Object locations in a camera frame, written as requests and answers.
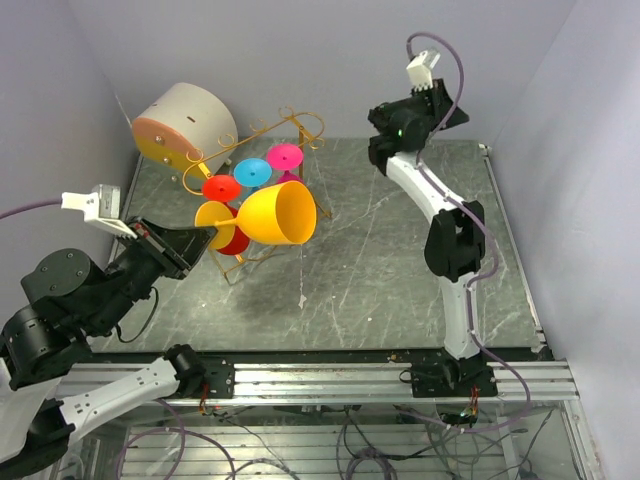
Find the red plastic wine glass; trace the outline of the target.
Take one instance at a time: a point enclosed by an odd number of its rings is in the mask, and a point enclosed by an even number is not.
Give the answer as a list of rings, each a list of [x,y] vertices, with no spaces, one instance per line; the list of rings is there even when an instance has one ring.
[[[233,207],[230,202],[235,200],[241,191],[241,185],[230,175],[212,176],[206,180],[202,188],[202,192],[208,200],[222,202],[230,210],[233,217],[237,216],[238,209]],[[224,247],[215,247],[215,250],[223,255],[240,255],[247,249],[249,243],[249,238],[238,227],[235,227],[232,240]]]

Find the yellow plastic wine glass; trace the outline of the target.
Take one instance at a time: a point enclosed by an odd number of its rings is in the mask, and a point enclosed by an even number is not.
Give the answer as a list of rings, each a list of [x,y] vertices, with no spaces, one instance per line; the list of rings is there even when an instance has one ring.
[[[264,245],[301,245],[313,236],[317,209],[309,189],[298,181],[269,186],[249,195],[234,214],[219,201],[207,201],[194,218],[197,228],[214,228],[211,245],[225,248],[240,231]]]

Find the blue plastic wine glass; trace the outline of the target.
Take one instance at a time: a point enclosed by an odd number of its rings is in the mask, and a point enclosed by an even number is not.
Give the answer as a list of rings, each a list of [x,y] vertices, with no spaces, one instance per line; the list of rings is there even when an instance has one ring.
[[[247,158],[240,161],[233,170],[233,177],[247,190],[243,199],[257,192],[272,176],[271,165],[262,158]]]

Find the beige cylindrical toy box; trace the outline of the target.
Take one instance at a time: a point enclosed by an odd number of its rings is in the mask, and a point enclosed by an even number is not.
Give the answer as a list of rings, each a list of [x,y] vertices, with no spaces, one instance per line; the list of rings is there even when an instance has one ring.
[[[193,160],[215,174],[228,162],[222,149],[238,139],[236,122],[209,91],[185,82],[170,87],[132,122],[140,153],[149,160],[186,171]]]

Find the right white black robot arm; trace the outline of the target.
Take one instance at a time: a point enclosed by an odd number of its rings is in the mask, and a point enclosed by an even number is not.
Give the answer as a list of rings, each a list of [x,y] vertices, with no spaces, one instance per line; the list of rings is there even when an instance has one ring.
[[[493,396],[493,370],[478,346],[477,296],[472,279],[485,256],[484,208],[449,189],[417,160],[439,123],[457,126],[468,115],[454,105],[444,82],[415,87],[409,97],[371,109],[377,133],[369,160],[418,206],[429,230],[424,247],[428,270],[438,278],[446,322],[440,357],[413,365],[406,375],[415,397]]]

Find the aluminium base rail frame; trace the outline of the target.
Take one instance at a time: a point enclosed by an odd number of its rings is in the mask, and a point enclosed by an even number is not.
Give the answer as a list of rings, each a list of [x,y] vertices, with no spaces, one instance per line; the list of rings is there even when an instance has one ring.
[[[467,403],[471,396],[416,396],[407,362],[365,363],[238,363],[233,392],[220,398],[213,392],[192,397],[172,395],[177,406],[328,406],[411,403]],[[481,400],[501,405],[522,403],[530,412],[536,402],[560,402],[567,410],[565,425],[574,454],[584,465],[586,479],[604,476],[593,440],[583,419],[577,386],[565,361],[488,362],[494,372],[497,393]]]

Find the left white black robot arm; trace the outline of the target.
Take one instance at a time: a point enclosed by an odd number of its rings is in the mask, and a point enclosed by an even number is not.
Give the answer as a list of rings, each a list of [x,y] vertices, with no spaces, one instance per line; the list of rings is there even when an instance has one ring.
[[[71,368],[91,356],[89,338],[108,336],[161,278],[181,280],[217,231],[163,228],[132,218],[130,238],[106,268],[68,248],[45,257],[21,286],[28,305],[1,331],[1,476],[21,479],[60,460],[74,443],[138,406],[174,394],[192,397],[206,369],[188,345],[93,391],[57,400]]]

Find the magenta plastic wine glass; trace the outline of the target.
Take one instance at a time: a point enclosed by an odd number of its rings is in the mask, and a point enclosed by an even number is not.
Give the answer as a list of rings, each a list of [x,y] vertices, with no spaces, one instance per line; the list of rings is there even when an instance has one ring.
[[[301,182],[301,178],[293,173],[304,161],[304,153],[297,145],[282,143],[273,146],[267,152],[266,161],[273,169],[282,172],[277,180],[278,184],[288,181]]]

